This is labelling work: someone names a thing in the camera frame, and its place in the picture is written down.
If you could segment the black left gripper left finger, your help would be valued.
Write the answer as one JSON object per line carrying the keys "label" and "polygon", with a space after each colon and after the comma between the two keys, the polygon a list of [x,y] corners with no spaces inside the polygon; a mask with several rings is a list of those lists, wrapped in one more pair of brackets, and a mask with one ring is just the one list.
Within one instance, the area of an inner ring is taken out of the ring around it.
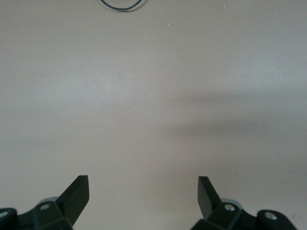
{"label": "black left gripper left finger", "polygon": [[71,230],[89,201],[89,180],[79,175],[59,196],[40,201],[18,214],[12,207],[0,210],[2,230]]}

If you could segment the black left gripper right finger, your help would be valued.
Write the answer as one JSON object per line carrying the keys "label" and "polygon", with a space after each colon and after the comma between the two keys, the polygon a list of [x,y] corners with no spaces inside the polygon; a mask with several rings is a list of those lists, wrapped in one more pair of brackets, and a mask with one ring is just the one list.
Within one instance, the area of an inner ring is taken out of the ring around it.
{"label": "black left gripper right finger", "polygon": [[222,201],[207,176],[198,178],[198,204],[203,215],[193,230],[295,230],[282,213],[260,210],[256,216],[234,202]]}

